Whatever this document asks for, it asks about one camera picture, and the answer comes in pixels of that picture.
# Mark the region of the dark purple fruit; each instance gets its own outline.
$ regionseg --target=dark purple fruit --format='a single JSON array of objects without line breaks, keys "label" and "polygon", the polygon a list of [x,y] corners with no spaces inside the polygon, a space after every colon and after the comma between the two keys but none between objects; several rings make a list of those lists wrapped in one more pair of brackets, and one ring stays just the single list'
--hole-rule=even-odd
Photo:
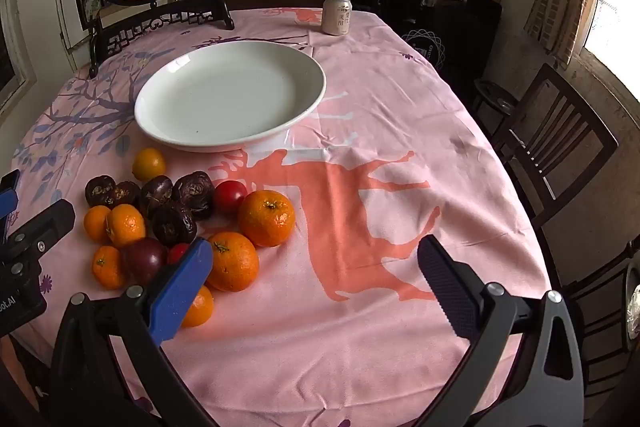
[{"label": "dark purple fruit", "polygon": [[166,176],[156,176],[142,186],[140,191],[140,213],[153,219],[156,210],[171,199],[174,184]]},{"label": "dark purple fruit", "polygon": [[140,204],[140,187],[134,182],[120,182],[114,187],[112,196],[113,206],[110,208],[119,204],[132,204],[137,208]]},{"label": "dark purple fruit", "polygon": [[84,198],[89,206],[97,206],[103,204],[109,208],[113,208],[113,189],[116,182],[111,176],[98,176],[89,180],[84,187]]},{"label": "dark purple fruit", "polygon": [[167,201],[154,214],[153,230],[160,243],[171,248],[178,243],[193,241],[198,228],[191,211],[184,204]]},{"label": "dark purple fruit", "polygon": [[147,286],[166,264],[166,248],[157,239],[143,237],[120,248],[124,264],[138,284]]},{"label": "dark purple fruit", "polygon": [[171,198],[180,201],[193,214],[193,219],[201,220],[213,214],[213,184],[206,172],[195,171],[175,182]]}]

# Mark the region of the can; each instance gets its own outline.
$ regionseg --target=can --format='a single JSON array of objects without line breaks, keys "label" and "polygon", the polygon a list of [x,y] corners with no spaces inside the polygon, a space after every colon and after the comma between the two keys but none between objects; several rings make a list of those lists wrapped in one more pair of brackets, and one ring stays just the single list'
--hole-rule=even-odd
[{"label": "can", "polygon": [[322,31],[329,35],[349,33],[351,0],[324,0],[322,3]]}]

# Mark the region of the pink tablecloth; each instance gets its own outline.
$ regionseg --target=pink tablecloth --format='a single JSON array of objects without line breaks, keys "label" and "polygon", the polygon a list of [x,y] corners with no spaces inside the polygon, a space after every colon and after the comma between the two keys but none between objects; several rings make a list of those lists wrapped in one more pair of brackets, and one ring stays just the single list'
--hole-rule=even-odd
[{"label": "pink tablecloth", "polygon": [[[418,416],[468,343],[449,326],[415,260],[433,232],[457,261],[515,295],[548,288],[542,254],[513,186],[478,126],[431,65],[375,15],[355,12],[343,37],[318,31],[315,9],[236,12],[236,29],[172,25],[139,38],[65,84],[15,152],[22,170],[14,229],[58,198],[76,227],[42,258],[47,312],[18,331],[49,360],[63,311],[78,291],[113,293],[89,269],[84,185],[130,179],[152,145],[132,121],[136,93],[162,65],[206,44],[267,39],[311,54],[326,73],[318,109],[290,131],[225,154],[162,149],[172,179],[213,179],[284,192],[297,212],[292,239],[260,250],[248,290],[215,293],[203,326],[162,344],[194,395],[223,426],[393,427]],[[212,125],[216,104],[211,100]],[[225,223],[204,222],[201,233]],[[485,394],[500,389],[511,341]],[[122,347],[116,346],[121,353]],[[144,391],[129,363],[132,391]]]}]

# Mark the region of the orange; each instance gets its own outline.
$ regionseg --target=orange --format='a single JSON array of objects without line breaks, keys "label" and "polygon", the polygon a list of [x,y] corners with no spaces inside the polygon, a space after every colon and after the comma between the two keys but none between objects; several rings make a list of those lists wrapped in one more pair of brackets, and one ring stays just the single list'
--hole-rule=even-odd
[{"label": "orange", "polygon": [[145,218],[132,204],[119,204],[107,214],[106,229],[111,242],[124,247],[145,237]]},{"label": "orange", "polygon": [[122,255],[116,248],[98,248],[94,253],[91,271],[102,287],[108,290],[117,290],[127,283]]},{"label": "orange", "polygon": [[216,290],[239,292],[247,288],[260,269],[260,260],[244,235],[238,232],[218,232],[209,237],[213,247],[213,267],[207,283]]},{"label": "orange", "polygon": [[137,180],[148,182],[151,178],[162,176],[166,172],[164,156],[158,149],[147,147],[133,160],[131,172]]},{"label": "orange", "polygon": [[89,212],[84,214],[84,231],[86,235],[88,235],[91,239],[93,239],[96,243],[108,243],[109,236],[107,235],[107,214],[109,214],[111,210],[99,204],[97,206],[92,206],[89,209]]},{"label": "orange", "polygon": [[198,290],[187,314],[182,320],[183,328],[194,328],[207,322],[213,313],[213,297],[209,288],[203,286]]},{"label": "orange", "polygon": [[256,190],[238,210],[238,225],[256,247],[276,247],[293,232],[296,213],[289,198],[275,190]]}]

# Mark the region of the cherry tomato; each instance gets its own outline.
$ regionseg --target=cherry tomato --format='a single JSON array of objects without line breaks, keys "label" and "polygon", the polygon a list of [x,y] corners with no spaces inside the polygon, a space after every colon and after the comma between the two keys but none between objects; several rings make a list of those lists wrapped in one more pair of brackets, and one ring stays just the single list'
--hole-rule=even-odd
[{"label": "cherry tomato", "polygon": [[246,187],[240,182],[227,180],[213,191],[213,204],[220,213],[235,216],[246,194]]},{"label": "cherry tomato", "polygon": [[189,248],[187,243],[178,243],[171,250],[166,258],[167,264],[176,264]]}]

